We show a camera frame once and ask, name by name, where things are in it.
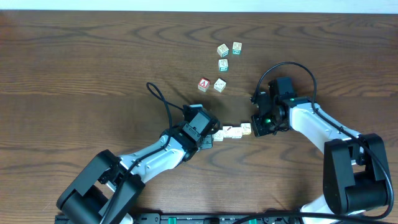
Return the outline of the wooden block bee picture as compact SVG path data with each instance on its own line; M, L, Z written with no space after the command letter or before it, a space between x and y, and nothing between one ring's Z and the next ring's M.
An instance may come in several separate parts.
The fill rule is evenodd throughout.
M219 130L216 133L213 134L213 140L215 142L221 142L224 139L224 132L223 130Z

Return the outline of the wooden block green J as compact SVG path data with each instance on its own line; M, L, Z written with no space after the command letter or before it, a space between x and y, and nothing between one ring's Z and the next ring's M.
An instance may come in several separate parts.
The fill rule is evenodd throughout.
M250 135L252 133L252 128L250 123L241 123L242 135Z

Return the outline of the wooden block blue X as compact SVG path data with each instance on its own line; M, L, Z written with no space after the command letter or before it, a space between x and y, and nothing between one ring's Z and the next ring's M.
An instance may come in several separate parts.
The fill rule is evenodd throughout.
M233 127L232 126L223 126L223 137L224 138L232 138L233 137Z

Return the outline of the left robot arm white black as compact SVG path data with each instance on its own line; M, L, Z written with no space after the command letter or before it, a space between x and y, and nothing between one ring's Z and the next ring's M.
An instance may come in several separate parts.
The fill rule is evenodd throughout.
M129 211L146 182L190 160L219 129L215 125L199 132L182 122L132 154L102 151L59 196L57 208L72 223L132 223Z

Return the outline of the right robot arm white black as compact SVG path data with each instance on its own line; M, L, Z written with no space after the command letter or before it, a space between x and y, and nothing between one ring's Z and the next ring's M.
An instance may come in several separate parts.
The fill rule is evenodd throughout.
M394 206L394 190L384 141L337 122L314 98L293 92L260 92L251 98L259 112L252 116L254 134L294 130L323 154L323 194L303 205L292 223L359 222L386 218Z

